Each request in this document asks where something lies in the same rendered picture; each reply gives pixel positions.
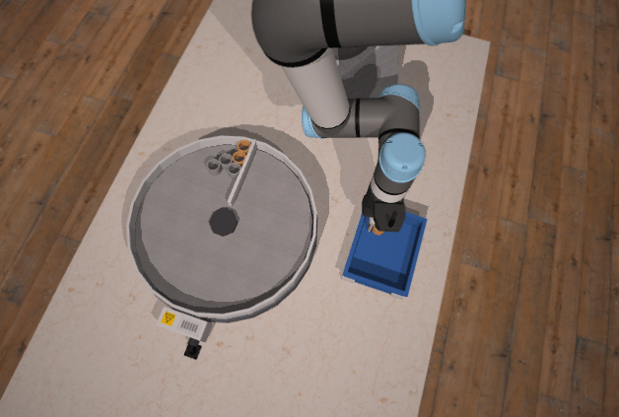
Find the blue crate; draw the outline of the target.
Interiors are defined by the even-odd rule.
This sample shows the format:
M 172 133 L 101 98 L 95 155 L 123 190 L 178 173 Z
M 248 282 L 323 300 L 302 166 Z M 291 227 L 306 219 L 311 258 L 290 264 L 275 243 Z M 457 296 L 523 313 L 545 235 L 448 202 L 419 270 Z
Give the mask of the blue crate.
M 409 294 L 428 219 L 406 212 L 399 233 L 382 235 L 368 232 L 369 220 L 361 215 L 341 279 L 403 300 Z

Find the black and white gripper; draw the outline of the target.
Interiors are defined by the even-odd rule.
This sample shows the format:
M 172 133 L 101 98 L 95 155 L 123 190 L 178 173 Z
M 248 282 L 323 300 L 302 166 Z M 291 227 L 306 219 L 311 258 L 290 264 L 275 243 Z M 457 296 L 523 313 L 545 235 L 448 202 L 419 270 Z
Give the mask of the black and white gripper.
M 380 232 L 400 231 L 405 220 L 405 204 L 402 198 L 408 190 L 399 195 L 387 194 L 378 188 L 373 175 L 362 201 L 362 214 L 370 217 L 368 232 L 372 231 L 374 224 Z

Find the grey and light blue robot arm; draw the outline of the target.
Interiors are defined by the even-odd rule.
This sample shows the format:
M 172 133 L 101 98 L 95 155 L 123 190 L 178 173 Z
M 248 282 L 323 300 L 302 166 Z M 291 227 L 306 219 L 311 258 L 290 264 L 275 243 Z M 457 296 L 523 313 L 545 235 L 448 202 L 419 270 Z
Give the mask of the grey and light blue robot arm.
M 336 60 L 368 46 L 457 41 L 465 6 L 465 0 L 252 0 L 251 21 L 263 52 L 281 65 L 303 103 L 304 133 L 378 138 L 375 183 L 398 195 L 409 189 L 426 159 L 418 94 L 394 84 L 379 98 L 347 100 Z

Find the grey metal ring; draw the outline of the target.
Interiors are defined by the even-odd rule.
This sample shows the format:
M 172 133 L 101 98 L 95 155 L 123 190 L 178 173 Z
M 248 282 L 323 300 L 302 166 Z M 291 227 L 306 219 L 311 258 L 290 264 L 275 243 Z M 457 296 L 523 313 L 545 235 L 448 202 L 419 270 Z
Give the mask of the grey metal ring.
M 214 166 L 214 165 L 217 165 L 218 167 L 217 167 L 215 170 L 210 170 L 210 168 L 211 168 L 212 166 Z M 208 172 L 209 172 L 209 174 L 210 174 L 210 175 L 218 175 L 218 174 L 220 174 L 220 173 L 221 173 L 221 171 L 222 171 L 221 164 L 220 164 L 220 162 L 219 162 L 218 160 L 216 160 L 216 159 L 209 160 L 209 161 L 207 162 L 206 167 L 207 167 Z
M 228 164 L 224 165 L 223 162 L 225 160 L 231 160 L 231 161 Z M 221 164 L 222 169 L 223 170 L 227 170 L 228 165 L 233 163 L 234 161 L 233 161 L 233 157 L 230 154 L 223 154 L 223 155 L 220 156 L 219 162 Z
M 232 174 L 231 170 L 233 170 L 233 169 L 239 169 L 239 171 L 236 174 Z M 231 163 L 231 164 L 228 165 L 228 173 L 229 173 L 230 178 L 237 179 L 240 171 L 241 171 L 241 165 L 240 164 L 238 164 L 238 163 Z

